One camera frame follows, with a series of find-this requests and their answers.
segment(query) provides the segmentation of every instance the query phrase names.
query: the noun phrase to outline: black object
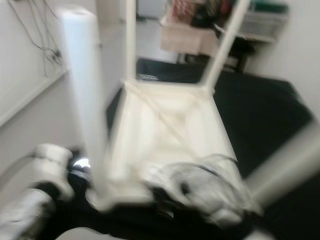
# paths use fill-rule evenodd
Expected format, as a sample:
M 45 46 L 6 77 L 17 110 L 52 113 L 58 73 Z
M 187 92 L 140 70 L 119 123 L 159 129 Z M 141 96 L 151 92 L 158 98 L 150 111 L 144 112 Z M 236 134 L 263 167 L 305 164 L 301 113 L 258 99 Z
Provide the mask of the black object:
M 135 18 L 138 22 L 145 22 L 147 19 L 138 14 L 138 9 L 139 9 L 139 0 L 136 0 L 135 1 Z
M 217 27 L 214 27 L 213 30 L 215 32 L 216 37 L 220 39 L 220 37 L 222 36 L 221 30 L 217 29 Z M 234 39 L 234 42 L 228 55 L 237 59 L 236 66 L 231 67 L 237 73 L 244 73 L 249 57 L 256 52 L 256 48 L 254 46 L 255 43 L 256 42 L 246 40 L 243 37 L 236 37 Z
M 182 182 L 180 185 L 180 188 L 181 188 L 181 192 L 183 195 L 186 196 L 190 193 L 190 187 L 189 187 L 188 183 Z
M 191 26 L 195 28 L 209 29 L 211 28 L 215 17 L 210 16 L 205 5 L 201 5 L 191 20 Z

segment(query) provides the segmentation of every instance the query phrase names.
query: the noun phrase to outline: wire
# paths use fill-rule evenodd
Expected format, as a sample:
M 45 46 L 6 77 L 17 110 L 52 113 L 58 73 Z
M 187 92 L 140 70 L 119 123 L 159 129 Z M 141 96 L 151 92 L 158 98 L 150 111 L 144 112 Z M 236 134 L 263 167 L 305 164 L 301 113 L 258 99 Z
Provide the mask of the wire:
M 41 13 L 40 13 L 40 9 L 39 9 L 39 7 L 38 7 L 38 5 L 36 4 L 36 2 L 35 1 L 33 1 L 34 2 L 34 4 L 36 5 L 36 7 L 37 7 L 37 9 L 38 9 L 38 12 L 39 12 L 39 15 L 41 15 Z M 48 46 L 48 48 L 50 49 L 50 37 L 49 37 L 49 29 L 48 29 L 48 27 L 47 27 L 47 24 L 48 23 L 48 18 L 47 18 L 47 6 L 45 6 L 44 7 L 44 26 L 46 27 L 45 29 L 46 29 L 46 40 L 47 40 L 47 46 Z M 51 62 L 51 65 L 52 65 L 52 67 L 53 67 L 53 69 L 54 69 L 54 71 L 56 71 L 56 65 L 48 58 L 48 56 L 46 57 L 50 62 Z
M 43 0 L 43 1 L 44 1 L 44 3 L 46 4 L 46 6 L 49 8 L 51 14 L 52 14 L 53 16 L 55 16 L 57 19 L 59 19 L 59 18 L 57 17 L 57 15 L 54 13 L 54 11 L 52 10 L 52 8 L 50 7 L 50 5 L 48 4 L 47 0 Z
M 16 8 L 13 6 L 11 0 L 7 0 L 8 3 L 9 3 L 9 6 L 11 7 L 12 11 L 14 12 L 16 18 L 18 19 L 18 21 L 20 22 L 20 24 L 22 25 L 23 29 L 25 30 L 25 33 L 26 35 L 28 36 L 28 38 L 30 39 L 31 43 L 36 46 L 38 49 L 41 49 L 43 50 L 44 48 L 43 47 L 40 47 L 38 44 L 35 43 L 35 41 L 33 40 L 33 38 L 31 37 L 29 31 L 28 31 L 28 28 L 27 26 L 24 24 L 24 22 L 22 21 L 22 19 L 20 18 Z
M 234 159 L 234 158 L 232 158 L 230 156 L 224 155 L 222 153 L 213 153 L 213 154 L 210 154 L 208 156 L 201 157 L 200 160 L 208 159 L 208 158 L 211 158 L 211 157 L 222 157 L 223 158 L 223 159 L 219 159 L 219 160 L 214 161 L 214 163 L 225 161 L 225 160 L 229 160 L 229 161 L 233 162 L 234 164 L 238 163 L 238 161 L 236 159 Z
M 55 66 L 54 62 L 53 62 L 47 55 L 45 55 L 45 58 L 48 59 L 48 61 L 49 61 L 49 62 L 51 63 L 51 65 L 52 65 L 53 69 L 56 70 L 56 66 Z
M 34 158 L 34 154 L 28 154 L 16 160 L 12 163 L 2 175 L 0 175 L 0 192 L 4 188 L 4 186 L 9 182 L 9 180 L 17 173 L 21 168 L 23 168 L 26 164 L 29 163 L 29 159 Z
M 236 198 L 236 201 L 234 202 L 234 204 L 236 206 L 239 206 L 239 203 L 244 204 L 244 199 L 242 198 L 242 195 L 239 192 L 239 190 L 235 186 L 233 186 L 228 180 L 226 180 L 225 177 L 223 177 L 217 171 L 215 171 L 213 169 L 210 169 L 210 168 L 208 168 L 206 166 L 203 166 L 203 165 L 200 165 L 200 164 L 196 164 L 196 163 L 191 163 L 191 162 L 181 162 L 181 163 L 177 163 L 176 165 L 177 166 L 189 166 L 189 167 L 193 167 L 193 168 L 198 168 L 198 169 L 204 170 L 207 173 L 213 175 L 218 180 L 220 180 L 223 184 L 225 184 L 225 185 L 227 185 L 229 187 L 229 189 L 233 193 L 233 196 Z
M 53 61 L 54 61 L 56 64 L 58 64 L 58 65 L 60 65 L 60 66 L 61 66 L 62 64 L 64 64 L 62 61 L 61 61 L 61 62 L 58 62 L 58 61 L 57 61 L 57 59 L 60 59 L 59 57 L 53 56 L 52 59 L 53 59 Z
M 52 35 L 51 32 L 49 31 L 49 28 L 48 28 L 48 25 L 47 25 L 47 19 L 45 20 L 44 17 L 42 16 L 41 11 L 40 11 L 40 8 L 39 8 L 37 2 L 36 2 L 35 0 L 29 0 L 29 1 L 33 1 L 33 4 L 35 5 L 35 7 L 36 7 L 36 9 L 37 9 L 37 11 L 38 11 L 39 17 L 40 17 L 40 19 L 41 19 L 41 21 L 42 21 L 42 23 L 43 23 L 43 25 L 44 25 L 44 27 L 45 27 L 45 29 L 46 29 L 46 32 L 47 32 L 47 34 L 48 34 L 48 37 L 50 37 L 50 38 L 52 39 L 55 47 L 56 47 L 57 49 L 59 49 L 59 48 L 58 48 L 58 45 L 57 45 L 57 43 L 56 43 L 56 41 L 55 41 L 55 38 L 53 37 L 53 35 Z
M 37 29 L 37 31 L 38 31 L 38 34 L 39 34 L 39 36 L 40 36 L 40 40 L 41 40 L 41 43 L 42 43 L 42 51 L 43 51 L 43 52 L 42 52 L 42 59 L 43 59 L 44 76 L 45 76 L 45 77 L 48 77 L 48 74 L 47 74 L 47 65 L 46 65 L 46 57 L 47 57 L 47 55 L 46 55 L 46 52 L 44 51 L 45 41 L 44 41 L 44 38 L 43 38 L 43 36 L 42 36 L 42 34 L 41 34 L 41 30 L 40 30 L 40 27 L 39 27 L 39 25 L 38 25 L 38 22 L 37 22 L 37 20 L 36 20 L 36 13 L 35 13 L 35 11 L 34 11 L 34 8 L 32 7 L 31 0 L 27 0 L 27 2 L 28 2 L 28 4 L 29 4 L 30 10 L 31 10 L 31 12 L 32 12 L 32 19 L 33 19 L 33 21 L 34 21 L 35 27 L 36 27 L 36 29 Z

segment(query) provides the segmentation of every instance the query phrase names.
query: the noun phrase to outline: white pipe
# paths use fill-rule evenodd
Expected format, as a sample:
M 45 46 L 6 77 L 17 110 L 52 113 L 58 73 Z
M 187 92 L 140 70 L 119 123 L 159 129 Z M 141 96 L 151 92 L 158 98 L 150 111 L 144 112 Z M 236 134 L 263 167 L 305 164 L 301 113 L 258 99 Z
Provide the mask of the white pipe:
M 320 126 L 311 125 L 247 179 L 254 200 L 267 208 L 320 172 Z
M 126 80 L 136 79 L 136 0 L 126 0 Z
M 102 71 L 97 17 L 82 7 L 61 11 L 64 43 L 70 67 L 75 109 L 91 165 L 96 198 L 106 195 L 107 127 L 102 95 Z
M 235 38 L 241 27 L 245 14 L 248 11 L 250 3 L 251 0 L 237 1 L 228 28 L 223 34 L 218 53 L 215 59 L 211 59 L 201 80 L 201 82 L 205 85 L 205 88 L 209 92 L 212 92 L 219 79 L 220 73 L 226 63 L 230 49 L 235 41 Z

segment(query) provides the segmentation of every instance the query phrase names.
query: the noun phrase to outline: electrical cable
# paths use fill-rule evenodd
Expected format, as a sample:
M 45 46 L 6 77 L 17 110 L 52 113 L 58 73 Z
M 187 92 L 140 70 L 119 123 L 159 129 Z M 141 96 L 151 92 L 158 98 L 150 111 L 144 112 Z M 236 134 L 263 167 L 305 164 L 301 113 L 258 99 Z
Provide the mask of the electrical cable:
M 31 41 L 31 43 L 36 46 L 38 49 L 44 50 L 43 47 L 39 46 L 38 44 L 35 43 L 35 41 L 33 40 L 33 38 L 31 37 L 27 26 L 24 24 L 24 22 L 22 21 L 22 19 L 20 18 L 16 8 L 14 7 L 14 5 L 12 4 L 11 0 L 7 0 L 7 2 L 9 3 L 10 8 L 12 9 L 12 11 L 14 12 L 16 18 L 18 19 L 18 21 L 20 22 L 20 24 L 22 25 L 23 29 L 25 30 L 26 35 L 28 36 L 29 40 Z
M 39 34 L 39 37 L 40 37 L 40 41 L 41 41 L 41 44 L 42 44 L 42 59 L 43 59 L 43 68 L 44 68 L 44 76 L 47 78 L 48 77 L 48 74 L 47 74 L 47 65 L 46 65 L 46 51 L 43 50 L 43 48 L 45 47 L 45 41 L 44 41 L 44 38 L 41 34 L 41 30 L 40 30 L 40 27 L 38 25 L 38 22 L 36 20 L 36 13 L 34 11 L 34 8 L 32 7 L 32 4 L 31 4 L 31 0 L 27 0 L 28 4 L 29 4 L 29 7 L 30 7 L 30 10 L 32 12 L 32 19 L 34 21 L 34 24 L 35 24 L 35 27 L 38 31 L 38 34 Z
M 37 11 L 38 11 L 39 17 L 40 17 L 40 19 L 41 19 L 41 21 L 42 21 L 42 23 L 43 23 L 43 25 L 44 25 L 44 27 L 45 27 L 45 29 L 46 29 L 46 32 L 47 32 L 48 36 L 52 39 L 52 42 L 54 43 L 55 47 L 59 50 L 58 45 L 57 45 L 57 43 L 56 43 L 56 41 L 55 41 L 55 38 L 53 37 L 53 35 L 52 35 L 51 32 L 49 31 L 49 28 L 48 28 L 48 26 L 47 26 L 47 23 L 46 23 L 46 21 L 44 20 L 44 17 L 42 16 L 42 14 L 41 14 L 40 7 L 38 6 L 37 2 L 36 2 L 35 0 L 29 0 L 29 1 L 32 1 L 33 4 L 35 5 L 35 7 L 36 7 L 36 9 L 37 9 Z
M 44 1 L 44 3 L 46 4 L 46 6 L 49 8 L 51 14 L 52 14 L 53 16 L 55 16 L 57 19 L 59 19 L 59 18 L 57 17 L 57 15 L 54 13 L 54 11 L 52 10 L 52 8 L 50 7 L 50 5 L 48 4 L 47 0 L 43 0 L 43 1 Z
M 41 32 L 40 32 L 38 23 L 37 23 L 37 21 L 36 21 L 36 19 L 35 19 L 34 10 L 33 10 L 32 6 L 31 6 L 31 3 L 30 3 L 29 1 L 30 1 L 30 0 L 28 0 L 28 3 L 29 3 L 29 6 L 30 6 L 30 9 L 31 9 L 31 11 L 32 11 L 32 14 L 33 14 L 32 16 L 33 16 L 33 19 L 34 19 L 34 21 L 35 21 L 36 27 L 38 28 L 38 33 L 40 34 L 41 40 L 43 40 L 43 37 L 42 37 L 42 35 L 41 35 Z M 21 26 L 23 27 L 23 29 L 24 29 L 27 37 L 29 38 L 30 42 L 31 42 L 35 47 L 37 47 L 38 49 L 40 49 L 40 50 L 42 50 L 42 51 L 50 51 L 50 52 L 53 53 L 53 55 L 54 55 L 57 59 L 60 59 L 60 56 L 57 54 L 57 52 L 55 52 L 54 50 L 52 50 L 52 49 L 50 49 L 50 48 L 48 48 L 48 47 L 45 47 L 44 44 L 43 44 L 43 46 L 40 46 L 39 44 L 37 44 L 37 43 L 34 41 L 34 39 L 33 39 L 33 37 L 31 36 L 31 34 L 30 34 L 30 32 L 29 32 L 26 24 L 24 23 L 24 21 L 23 21 L 22 18 L 20 17 L 20 15 L 19 15 L 18 11 L 16 10 L 15 6 L 13 5 L 12 1 L 11 1 L 11 0 L 7 0 L 7 2 L 8 2 L 8 4 L 9 4 L 10 8 L 12 9 L 13 13 L 15 14 L 17 20 L 19 21 L 19 23 L 20 23 Z M 63 62 L 58 62 L 56 58 L 54 58 L 53 61 L 52 61 L 52 60 L 47 56 L 47 53 L 44 52 L 44 53 L 43 53 L 43 67 L 44 67 L 44 71 L 45 71 L 44 75 L 47 77 L 46 67 L 45 67 L 45 64 L 46 64 L 46 63 L 45 63 L 45 58 L 48 59 L 48 61 L 51 62 L 52 66 L 54 66 L 54 68 L 55 68 L 55 64 L 53 63 L 53 61 L 54 61 L 55 63 L 57 63 L 58 65 L 62 65 Z
M 214 157 L 214 156 L 222 157 L 222 158 L 212 161 L 213 164 L 216 164 L 216 163 L 221 162 L 221 161 L 231 161 L 234 164 L 237 163 L 237 160 L 235 160 L 234 158 L 226 156 L 224 154 L 219 154 L 219 153 L 211 154 L 211 155 L 209 155 L 207 157 L 200 158 L 199 160 L 203 160 L 203 159 L 206 159 L 206 158 L 209 158 L 209 157 Z M 158 169 L 159 171 L 162 172 L 162 175 L 159 175 L 158 173 L 155 173 L 154 176 L 157 177 L 157 179 L 161 180 L 161 182 L 163 184 L 165 184 L 166 186 L 167 186 L 167 184 L 165 182 L 163 182 L 164 179 L 161 176 L 166 177 L 165 179 L 167 179 L 167 181 L 169 181 L 169 182 L 174 181 L 175 185 L 177 184 L 176 187 L 178 187 L 178 188 L 180 188 L 183 184 L 188 184 L 186 182 L 187 179 L 183 179 L 183 178 L 184 177 L 188 178 L 190 176 L 190 171 L 188 171 L 186 174 L 184 174 L 185 173 L 184 169 L 180 169 L 180 170 L 179 169 L 173 169 L 173 167 L 191 167 L 191 168 L 198 168 L 198 169 L 201 169 L 203 171 L 206 171 L 207 173 L 211 174 L 213 177 L 215 177 L 217 179 L 217 183 L 221 185 L 221 187 L 223 189 L 223 192 L 226 194 L 226 196 L 228 196 L 227 198 L 232 202 L 233 205 L 235 205 L 235 206 L 237 206 L 239 208 L 245 208 L 246 201 L 243 198 L 241 192 L 233 184 L 231 184 L 223 175 L 221 175 L 219 172 L 217 172 L 216 170 L 211 169 L 209 167 L 206 167 L 206 166 L 204 166 L 202 164 L 192 163 L 192 162 L 175 162 L 175 163 L 172 163 L 172 164 L 168 164 L 168 165 L 166 165 L 165 167 L 163 167 L 161 169 Z M 167 172 L 167 171 L 165 171 L 166 169 L 171 169 L 171 170 L 173 170 L 173 172 L 171 172 L 169 174 L 166 174 L 165 173 L 165 172 Z M 180 176 L 179 180 L 175 179 L 177 174 Z M 211 181 L 213 181 L 213 179 L 211 179 L 211 180 L 208 179 L 206 184 L 210 184 Z M 171 187 L 165 188 L 165 190 L 171 192 L 171 194 L 174 194 L 174 195 L 177 194 L 176 190 L 174 190 L 174 189 L 170 190 L 170 189 L 171 189 Z
M 9 182 L 9 180 L 15 175 L 16 172 L 18 172 L 21 168 L 23 168 L 25 165 L 30 163 L 30 161 L 27 161 L 31 158 L 34 158 L 34 154 L 28 154 L 25 155 L 18 160 L 16 160 L 14 163 L 12 163 L 4 172 L 2 175 L 0 175 L 0 192 L 4 188 L 4 186 Z
M 34 4 L 37 6 L 39 15 L 41 15 L 40 9 L 39 9 L 38 5 L 36 4 L 35 1 L 33 1 L 33 2 L 34 2 Z M 46 27 L 45 29 L 46 29 L 47 46 L 48 46 L 48 48 L 50 49 L 51 46 L 50 46 L 49 29 L 48 29 L 48 27 L 47 27 L 47 23 L 48 23 L 47 20 L 48 20 L 48 18 L 47 18 L 47 6 L 45 6 L 45 7 L 44 7 L 44 25 L 45 25 L 45 27 Z M 52 65 L 54 71 L 56 71 L 56 65 L 48 58 L 48 56 L 47 56 L 47 59 L 51 62 L 51 65 Z

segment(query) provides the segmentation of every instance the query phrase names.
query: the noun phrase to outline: floor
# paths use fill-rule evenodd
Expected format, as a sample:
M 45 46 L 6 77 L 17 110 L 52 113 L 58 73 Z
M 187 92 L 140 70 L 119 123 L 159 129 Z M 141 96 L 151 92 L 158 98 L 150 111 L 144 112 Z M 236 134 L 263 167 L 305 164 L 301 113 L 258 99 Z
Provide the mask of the floor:
M 115 26 L 102 31 L 103 84 L 106 101 L 109 102 L 121 86 L 124 76 L 125 31 Z M 177 55 L 160 48 L 161 28 L 157 21 L 148 20 L 137 25 L 137 56 L 175 62 Z M 61 146 L 77 146 L 82 143 L 76 127 L 76 118 L 70 97 L 67 77 L 59 80 L 35 101 L 18 113 L 0 129 L 0 174 L 16 159 L 31 152 L 39 144 L 52 143 Z M 1 191 L 0 208 L 14 199 L 33 179 L 32 164 L 21 169 Z M 59 239 L 105 239 L 92 236 L 87 230 L 65 233 Z

